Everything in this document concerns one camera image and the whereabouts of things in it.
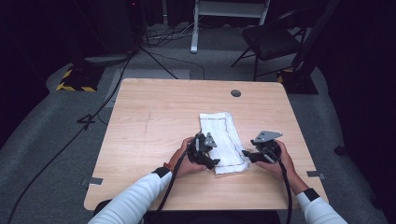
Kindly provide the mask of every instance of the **folded white towel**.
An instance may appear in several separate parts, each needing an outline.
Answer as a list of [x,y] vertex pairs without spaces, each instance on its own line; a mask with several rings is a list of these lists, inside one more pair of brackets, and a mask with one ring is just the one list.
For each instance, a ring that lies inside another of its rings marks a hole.
[[209,157],[220,159],[215,167],[215,172],[227,174],[241,172],[248,169],[250,161],[244,156],[241,141],[233,125],[230,113],[200,114],[202,133],[210,133],[217,147],[209,151]]

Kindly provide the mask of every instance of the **long-sleeve shirt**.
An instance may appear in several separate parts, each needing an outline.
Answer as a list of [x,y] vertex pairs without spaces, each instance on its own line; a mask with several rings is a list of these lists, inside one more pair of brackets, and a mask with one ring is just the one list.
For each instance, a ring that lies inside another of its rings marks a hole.
[[[89,223],[139,223],[171,178],[172,173],[167,168],[156,169],[116,196]],[[313,189],[296,195],[296,198],[307,223],[346,223]]]

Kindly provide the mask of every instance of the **light wood surface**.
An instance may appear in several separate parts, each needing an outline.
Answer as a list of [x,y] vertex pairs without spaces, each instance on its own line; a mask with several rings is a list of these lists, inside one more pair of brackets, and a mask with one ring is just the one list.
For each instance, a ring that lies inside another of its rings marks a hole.
[[[231,96],[241,91],[240,97]],[[93,172],[85,208],[112,199],[168,162],[182,140],[200,130],[200,113],[230,112],[245,149],[260,131],[281,132],[297,173],[327,200],[289,99],[279,83],[127,78],[120,92]],[[156,209],[163,195],[151,206]],[[287,209],[283,182],[255,164],[242,173],[203,171],[178,178],[164,210]]]

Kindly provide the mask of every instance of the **black controller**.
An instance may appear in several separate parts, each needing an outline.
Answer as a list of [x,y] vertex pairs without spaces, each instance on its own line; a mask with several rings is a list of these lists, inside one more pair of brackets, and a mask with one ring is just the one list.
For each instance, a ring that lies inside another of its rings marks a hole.
[[244,156],[248,157],[251,162],[264,161],[268,163],[276,163],[280,157],[280,147],[274,138],[282,136],[282,133],[261,132],[256,139],[250,140],[251,144],[256,147],[259,152],[248,152],[242,150]]
[[187,155],[190,162],[205,165],[209,170],[213,169],[219,163],[220,159],[212,160],[207,156],[207,153],[216,146],[210,133],[207,133],[207,136],[205,136],[203,133],[198,132],[188,146]]

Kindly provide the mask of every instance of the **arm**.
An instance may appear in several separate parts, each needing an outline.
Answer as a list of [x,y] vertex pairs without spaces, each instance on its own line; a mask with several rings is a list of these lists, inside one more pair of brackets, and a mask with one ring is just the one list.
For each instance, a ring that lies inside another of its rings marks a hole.
[[[172,156],[168,167],[160,167],[144,176],[131,187],[116,196],[89,223],[138,223],[172,178],[173,167],[187,148],[191,138],[184,139],[180,149]],[[177,177],[203,171],[205,166],[193,164],[184,157],[177,172]]]
[[[282,142],[277,141],[281,149],[281,160],[288,171],[290,188],[296,195],[297,201],[302,207],[307,223],[346,223],[332,207],[323,201],[322,198],[297,175],[293,161]],[[257,161],[256,164],[261,168],[270,171],[277,179],[283,181],[282,171],[279,164],[271,164]]]

